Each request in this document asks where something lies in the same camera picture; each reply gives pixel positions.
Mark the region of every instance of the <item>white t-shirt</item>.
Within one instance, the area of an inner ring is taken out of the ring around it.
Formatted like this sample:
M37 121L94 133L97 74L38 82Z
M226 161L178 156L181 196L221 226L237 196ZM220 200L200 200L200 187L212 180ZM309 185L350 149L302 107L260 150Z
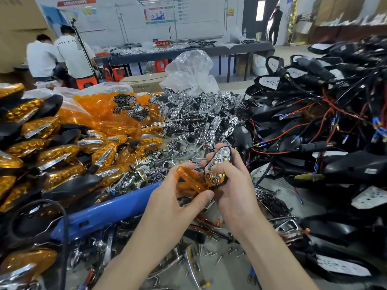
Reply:
M95 54L89 45L85 45L89 58L94 58ZM71 35L62 35L54 43L59 50L59 59L62 59L69 70L69 74L75 79L89 77L94 74L90 69L89 62L82 50L78 38Z
M36 40L27 45L27 62L32 77L52 76L58 57L58 49L50 43Z

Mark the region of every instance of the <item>doorway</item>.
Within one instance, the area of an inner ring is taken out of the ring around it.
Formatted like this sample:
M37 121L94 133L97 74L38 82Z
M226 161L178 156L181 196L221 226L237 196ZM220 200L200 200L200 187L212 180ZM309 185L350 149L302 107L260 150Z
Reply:
M279 0L244 0L242 30L246 29L247 38L255 38L256 32L261 32L261 40L266 40L265 32Z

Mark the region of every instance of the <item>black pants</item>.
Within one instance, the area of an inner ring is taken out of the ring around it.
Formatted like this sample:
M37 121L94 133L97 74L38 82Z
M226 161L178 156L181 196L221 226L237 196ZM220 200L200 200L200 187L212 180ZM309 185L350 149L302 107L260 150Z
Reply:
M277 39L278 39L278 30L279 30L279 25L278 26L275 26L274 24L272 25L272 27L270 28L270 31L268 32L268 38L270 40L270 42L275 46L276 43L277 43Z

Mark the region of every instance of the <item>hand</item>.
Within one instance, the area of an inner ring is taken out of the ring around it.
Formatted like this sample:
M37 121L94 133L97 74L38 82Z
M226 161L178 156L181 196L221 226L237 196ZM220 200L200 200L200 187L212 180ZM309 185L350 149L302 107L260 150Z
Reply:
M218 143L215 149L219 150L224 146L226 145ZM233 164L223 162L212 167L214 173L225 174L228 177L227 182L214 192L220 213L231 233L237 239L241 239L252 222L265 217L259 209L249 171L238 151L232 148L231 152ZM207 161L202 161L201 165L206 166L213 156L214 153L209 153L206 156Z
M194 169L194 163L184 163L185 167ZM152 192L143 217L134 235L141 234L144 243L154 247L153 268L156 267L172 248L179 242L192 220L213 198L214 192L206 190L197 195L192 202L180 207L177 201L177 182L179 175L173 167L162 184Z

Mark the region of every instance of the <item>man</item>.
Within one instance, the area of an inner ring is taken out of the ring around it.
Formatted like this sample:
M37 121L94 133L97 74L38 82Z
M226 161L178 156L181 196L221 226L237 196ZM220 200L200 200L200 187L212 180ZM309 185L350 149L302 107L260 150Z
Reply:
M273 24L271 25L270 31L268 33L268 37L270 39L270 42L275 46L277 43L278 38L278 31L279 31L279 24L281 23L282 19L282 11L280 10L280 7L277 6L273 15L271 16L270 20L273 20Z
M39 34L36 41L27 45L28 68L35 82L54 80L56 61L64 62L59 56L48 35Z
M86 57L79 39L75 36L74 29L71 26L62 25L60 31L62 35L55 41L54 45L59 51L59 59L66 63L69 75L77 82L77 88L83 89L87 87L86 85L97 84L94 70L90 67L90 64L96 67L95 54L92 49L83 42L87 52Z

